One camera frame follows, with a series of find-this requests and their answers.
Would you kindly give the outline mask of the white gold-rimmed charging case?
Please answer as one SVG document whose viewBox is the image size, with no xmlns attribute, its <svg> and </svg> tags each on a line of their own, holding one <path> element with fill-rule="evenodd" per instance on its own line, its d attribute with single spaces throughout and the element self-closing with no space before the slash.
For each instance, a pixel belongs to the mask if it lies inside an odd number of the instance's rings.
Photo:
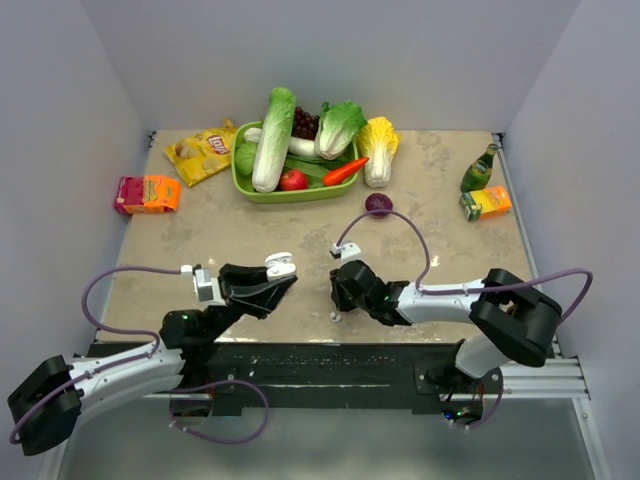
<svg viewBox="0 0 640 480">
<path fill-rule="evenodd" d="M 274 281 L 287 276 L 295 275 L 297 267 L 291 252 L 278 252 L 267 256 L 264 260 L 266 276 L 269 281 Z"/>
</svg>

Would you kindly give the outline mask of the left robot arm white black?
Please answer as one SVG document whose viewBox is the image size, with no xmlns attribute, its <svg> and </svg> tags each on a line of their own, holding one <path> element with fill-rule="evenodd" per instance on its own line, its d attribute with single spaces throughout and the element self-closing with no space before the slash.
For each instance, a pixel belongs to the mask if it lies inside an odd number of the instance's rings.
<svg viewBox="0 0 640 480">
<path fill-rule="evenodd" d="M 7 399 L 14 427 L 9 435 L 24 455 L 35 456 L 66 441 L 82 421 L 156 392 L 196 392 L 207 380 L 208 348 L 243 316 L 264 319 L 297 280 L 288 260 L 262 266 L 225 264 L 212 275 L 201 265 L 175 274 L 192 280 L 201 310 L 171 311 L 150 342 L 102 359 L 41 362 Z"/>
</svg>

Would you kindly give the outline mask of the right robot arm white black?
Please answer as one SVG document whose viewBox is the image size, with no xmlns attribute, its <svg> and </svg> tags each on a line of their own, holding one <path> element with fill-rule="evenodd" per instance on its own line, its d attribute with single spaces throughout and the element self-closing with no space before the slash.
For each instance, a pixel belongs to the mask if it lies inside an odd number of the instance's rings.
<svg viewBox="0 0 640 480">
<path fill-rule="evenodd" d="M 408 281 L 385 282 L 361 260 L 329 274 L 331 299 L 340 312 L 355 309 L 388 326 L 426 322 L 471 323 L 480 334 L 466 339 L 443 369 L 448 386 L 469 392 L 481 377 L 506 364 L 545 365 L 562 308 L 553 299 L 509 271 L 494 268 L 466 284 L 417 287 Z"/>
</svg>

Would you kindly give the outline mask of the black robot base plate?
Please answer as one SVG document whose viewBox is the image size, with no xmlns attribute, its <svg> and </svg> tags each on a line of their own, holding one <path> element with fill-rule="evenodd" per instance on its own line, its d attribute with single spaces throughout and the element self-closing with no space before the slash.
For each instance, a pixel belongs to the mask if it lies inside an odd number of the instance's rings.
<svg viewBox="0 0 640 480">
<path fill-rule="evenodd" d="M 206 390 L 215 416 L 245 408 L 392 409 L 442 413 L 474 422 L 480 398 L 498 393 L 494 369 L 470 379 L 443 369 L 457 345 L 214 343 L 208 362 L 182 382 L 186 395 Z"/>
</svg>

